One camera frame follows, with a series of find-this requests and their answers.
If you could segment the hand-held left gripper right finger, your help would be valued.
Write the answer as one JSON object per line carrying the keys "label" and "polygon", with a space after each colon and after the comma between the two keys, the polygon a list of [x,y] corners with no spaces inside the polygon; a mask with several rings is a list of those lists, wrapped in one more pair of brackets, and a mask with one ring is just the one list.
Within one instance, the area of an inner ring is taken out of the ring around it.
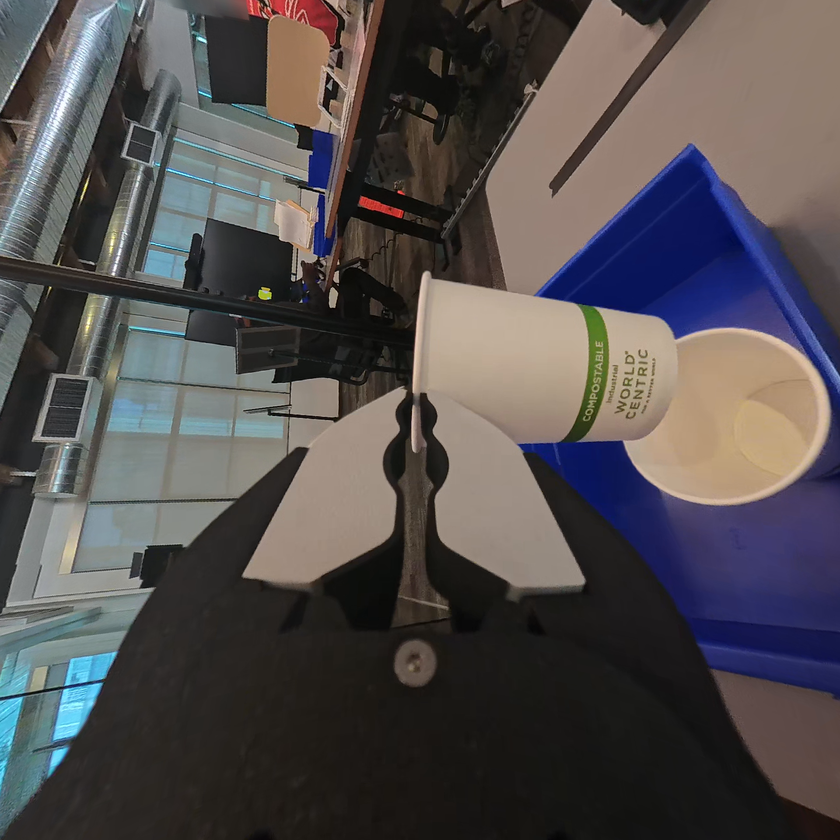
{"label": "hand-held left gripper right finger", "polygon": [[520,447],[438,392],[420,395],[432,483],[428,579],[455,624],[477,629],[503,602],[582,593],[585,576]]}

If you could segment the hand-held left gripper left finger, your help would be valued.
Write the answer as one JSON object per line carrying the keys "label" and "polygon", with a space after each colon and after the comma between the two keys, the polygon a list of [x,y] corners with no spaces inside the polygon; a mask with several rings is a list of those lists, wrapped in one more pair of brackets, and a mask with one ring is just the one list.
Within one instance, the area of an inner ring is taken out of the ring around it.
{"label": "hand-held left gripper left finger", "polygon": [[404,387],[354,411],[306,449],[244,578],[327,596],[360,630],[392,626],[403,576],[400,481],[412,396]]}

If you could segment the white paper cup green band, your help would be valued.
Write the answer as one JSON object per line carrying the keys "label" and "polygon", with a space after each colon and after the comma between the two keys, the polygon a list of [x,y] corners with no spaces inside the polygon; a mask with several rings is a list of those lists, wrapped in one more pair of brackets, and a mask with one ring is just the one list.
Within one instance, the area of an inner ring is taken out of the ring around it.
{"label": "white paper cup green band", "polygon": [[412,393],[444,395],[519,445],[634,441],[676,392],[661,318],[527,297],[423,273]]}
{"label": "white paper cup green band", "polygon": [[693,332],[677,350],[664,419],[625,443],[648,482],[697,505],[736,507],[838,474],[838,413],[802,351],[735,328]]}

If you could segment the blue plastic bin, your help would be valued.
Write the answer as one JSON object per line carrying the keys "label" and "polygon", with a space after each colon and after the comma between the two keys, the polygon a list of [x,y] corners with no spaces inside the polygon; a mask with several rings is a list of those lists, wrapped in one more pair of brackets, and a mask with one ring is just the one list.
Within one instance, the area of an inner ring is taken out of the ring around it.
{"label": "blue plastic bin", "polygon": [[[678,338],[772,334],[810,358],[838,409],[838,323],[691,143],[536,296],[658,316]],[[711,668],[838,697],[837,473],[742,507],[706,507],[655,489],[620,443],[521,449],[640,552]]]}
{"label": "blue plastic bin", "polygon": [[317,219],[313,227],[311,245],[311,252],[319,258],[327,258],[333,252],[335,233],[334,227],[328,229],[328,221],[325,195],[321,193],[318,195]]}
{"label": "blue plastic bin", "polygon": [[333,166],[333,153],[338,149],[340,137],[335,133],[313,129],[311,151],[308,159],[308,186],[325,191],[329,185]]}

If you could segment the grey flat monitor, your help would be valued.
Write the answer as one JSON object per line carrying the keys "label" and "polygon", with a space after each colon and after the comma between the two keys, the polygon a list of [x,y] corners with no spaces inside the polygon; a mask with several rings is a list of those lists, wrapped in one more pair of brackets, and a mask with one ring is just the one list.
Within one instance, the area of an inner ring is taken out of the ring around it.
{"label": "grey flat monitor", "polygon": [[301,329],[287,325],[241,328],[235,331],[237,375],[296,366],[299,362]]}

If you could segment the black stand pole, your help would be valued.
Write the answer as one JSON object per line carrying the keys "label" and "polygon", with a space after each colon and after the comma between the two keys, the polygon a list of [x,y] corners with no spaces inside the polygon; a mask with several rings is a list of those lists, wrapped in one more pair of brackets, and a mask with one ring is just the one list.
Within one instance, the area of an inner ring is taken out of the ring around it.
{"label": "black stand pole", "polygon": [[415,342],[415,332],[412,329],[397,329],[373,323],[373,321],[352,321],[337,316],[318,314],[299,304],[281,307],[265,301],[219,297],[200,291],[107,276],[29,259],[2,256],[1,276],[4,280],[29,285],[55,287],[88,295],[236,316],[335,334],[348,339],[371,340],[394,349],[411,350]]}

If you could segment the large black monitor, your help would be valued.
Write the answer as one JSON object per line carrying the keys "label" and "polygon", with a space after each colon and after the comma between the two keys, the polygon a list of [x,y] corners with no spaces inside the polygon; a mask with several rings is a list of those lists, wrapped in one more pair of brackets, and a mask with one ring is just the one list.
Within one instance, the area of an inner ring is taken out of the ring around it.
{"label": "large black monitor", "polygon": [[[183,288],[211,298],[289,302],[293,247],[275,235],[207,219],[203,234],[195,234],[185,260]],[[238,329],[268,326],[249,318],[205,310],[189,312],[185,339],[235,346]]]}

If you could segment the white paper holder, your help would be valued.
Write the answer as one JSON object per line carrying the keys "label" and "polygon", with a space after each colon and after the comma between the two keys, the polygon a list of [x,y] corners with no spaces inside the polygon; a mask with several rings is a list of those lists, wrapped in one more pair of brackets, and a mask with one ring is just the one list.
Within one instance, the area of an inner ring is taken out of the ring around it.
{"label": "white paper holder", "polygon": [[318,221],[318,205],[305,209],[289,199],[275,201],[274,222],[279,239],[301,251],[314,253],[314,233]]}

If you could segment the long grey power strip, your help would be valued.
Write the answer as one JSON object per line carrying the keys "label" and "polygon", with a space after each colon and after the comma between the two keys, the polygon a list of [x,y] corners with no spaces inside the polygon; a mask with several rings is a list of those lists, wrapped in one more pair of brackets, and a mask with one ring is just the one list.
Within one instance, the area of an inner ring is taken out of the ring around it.
{"label": "long grey power strip", "polygon": [[451,240],[454,236],[456,228],[458,227],[462,216],[465,214],[467,207],[484,186],[490,172],[500,159],[501,154],[508,146],[512,135],[515,133],[525,113],[529,110],[533,100],[539,93],[539,89],[540,85],[536,80],[525,86],[523,90],[524,99],[521,105],[518,106],[516,111],[513,113],[513,116],[507,123],[506,128],[500,135],[500,138],[493,146],[485,163],[479,168],[476,177],[469,185],[467,193],[459,199],[458,203],[455,205],[455,210],[450,215],[447,222],[442,226],[440,236],[445,243]]}

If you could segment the white printed paper sheet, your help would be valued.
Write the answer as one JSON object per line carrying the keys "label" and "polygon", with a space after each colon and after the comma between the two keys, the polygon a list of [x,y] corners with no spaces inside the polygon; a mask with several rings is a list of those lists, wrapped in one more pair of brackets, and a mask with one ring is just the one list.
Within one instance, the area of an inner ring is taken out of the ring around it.
{"label": "white printed paper sheet", "polygon": [[399,132],[380,133],[374,140],[365,183],[396,190],[415,176],[413,162]]}

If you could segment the wood-edged office desk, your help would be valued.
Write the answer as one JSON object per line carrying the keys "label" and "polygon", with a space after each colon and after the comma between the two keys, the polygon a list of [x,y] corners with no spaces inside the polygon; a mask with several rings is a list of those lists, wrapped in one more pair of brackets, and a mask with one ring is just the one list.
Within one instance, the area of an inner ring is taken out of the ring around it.
{"label": "wood-edged office desk", "polygon": [[350,44],[345,49],[346,92],[342,123],[332,152],[329,183],[324,194],[324,234],[332,236],[332,248],[325,260],[325,291],[330,291],[340,262],[342,234],[340,212],[342,200],[350,197],[351,162],[361,159],[361,152],[353,153],[359,139],[364,96],[368,87],[376,40],[385,11],[385,1],[355,2],[348,25]]}

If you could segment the tan-edged display board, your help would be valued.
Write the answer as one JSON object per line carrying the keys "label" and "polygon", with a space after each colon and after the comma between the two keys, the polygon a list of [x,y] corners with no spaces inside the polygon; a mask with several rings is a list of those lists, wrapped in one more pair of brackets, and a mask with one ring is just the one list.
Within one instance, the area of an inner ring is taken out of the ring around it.
{"label": "tan-edged display board", "polygon": [[272,119],[319,126],[321,70],[329,52],[320,29],[279,15],[268,21],[266,110]]}

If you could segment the black wheeled chair base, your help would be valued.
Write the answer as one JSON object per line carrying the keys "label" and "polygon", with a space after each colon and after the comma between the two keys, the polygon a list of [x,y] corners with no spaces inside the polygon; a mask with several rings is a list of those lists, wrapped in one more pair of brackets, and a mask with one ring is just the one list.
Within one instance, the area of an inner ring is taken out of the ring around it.
{"label": "black wheeled chair base", "polygon": [[391,133],[403,117],[432,126],[441,144],[458,120],[479,137],[501,125],[516,99],[508,78],[513,64],[509,34],[495,34],[489,9],[508,15],[514,2],[399,2],[406,13],[395,67],[380,119],[380,134]]}

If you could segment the red printed banner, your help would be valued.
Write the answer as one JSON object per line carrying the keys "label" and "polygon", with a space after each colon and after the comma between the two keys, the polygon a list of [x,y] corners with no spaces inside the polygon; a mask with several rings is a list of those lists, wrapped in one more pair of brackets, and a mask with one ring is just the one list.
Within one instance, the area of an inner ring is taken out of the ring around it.
{"label": "red printed banner", "polygon": [[340,42],[344,18],[339,9],[327,1],[245,1],[248,15],[260,18],[282,16],[322,31],[331,46]]}

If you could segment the silver ventilation duct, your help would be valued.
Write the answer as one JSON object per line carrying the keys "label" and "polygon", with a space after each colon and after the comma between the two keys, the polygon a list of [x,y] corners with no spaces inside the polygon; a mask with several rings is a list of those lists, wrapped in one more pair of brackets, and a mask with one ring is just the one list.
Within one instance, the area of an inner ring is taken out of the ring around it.
{"label": "silver ventilation duct", "polygon": [[[181,96],[178,78],[168,70],[159,70],[143,115],[132,124],[123,149],[127,166],[98,258],[99,274],[134,278],[153,188]],[[66,367],[68,374],[103,379],[122,316],[122,300],[93,294],[87,297]]]}
{"label": "silver ventilation duct", "polygon": [[78,2],[2,173],[2,257],[52,264],[139,2]]}

